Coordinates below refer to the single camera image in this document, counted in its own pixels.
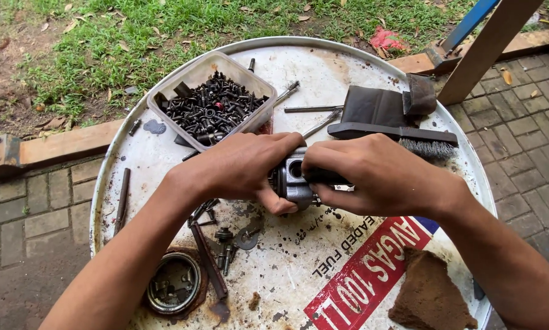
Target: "wooden plank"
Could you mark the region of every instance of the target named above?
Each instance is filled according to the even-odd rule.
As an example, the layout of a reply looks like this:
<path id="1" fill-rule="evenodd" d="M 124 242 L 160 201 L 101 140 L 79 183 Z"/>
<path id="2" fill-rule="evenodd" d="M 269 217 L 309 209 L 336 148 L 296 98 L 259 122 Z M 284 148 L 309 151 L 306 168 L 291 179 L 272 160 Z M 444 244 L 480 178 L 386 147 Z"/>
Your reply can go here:
<path id="1" fill-rule="evenodd" d="M 20 163 L 34 168 L 104 153 L 123 122 L 123 119 L 115 120 L 24 141 L 20 144 Z"/>
<path id="2" fill-rule="evenodd" d="M 388 63 L 405 73 L 427 74 L 434 69 L 433 63 L 425 53 L 392 59 Z"/>
<path id="3" fill-rule="evenodd" d="M 502 0 L 488 22 L 447 79 L 437 96 L 443 105 L 460 103 L 494 64 L 543 0 Z"/>

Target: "grass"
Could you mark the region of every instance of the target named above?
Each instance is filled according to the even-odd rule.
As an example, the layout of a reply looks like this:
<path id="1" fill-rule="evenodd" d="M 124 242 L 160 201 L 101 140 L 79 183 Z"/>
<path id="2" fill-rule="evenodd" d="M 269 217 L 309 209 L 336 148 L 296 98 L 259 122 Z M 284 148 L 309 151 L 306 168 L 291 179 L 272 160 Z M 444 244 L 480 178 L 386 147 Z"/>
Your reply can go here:
<path id="1" fill-rule="evenodd" d="M 303 35 L 339 42 L 362 31 L 367 40 L 382 18 L 416 53 L 443 36 L 446 25 L 458 23 L 473 5 L 451 0 L 441 9 L 424 0 L 347 0 L 341 6 L 339 0 L 312 0 L 311 9 L 304 12 L 305 0 L 78 0 L 66 12 L 66 4 L 5 0 L 0 7 L 6 19 L 18 9 L 34 13 L 36 26 L 46 17 L 66 24 L 84 18 L 75 19 L 76 27 L 62 35 L 53 52 L 26 55 L 17 77 L 36 91 L 35 104 L 73 117 L 84 111 L 87 99 L 108 91 L 111 107 L 135 104 L 167 73 L 220 45 L 292 35 L 297 28 Z M 240 10 L 243 6 L 249 11 Z M 299 16 L 311 18 L 300 22 Z M 138 93 L 125 95 L 123 89 L 129 86 Z"/>

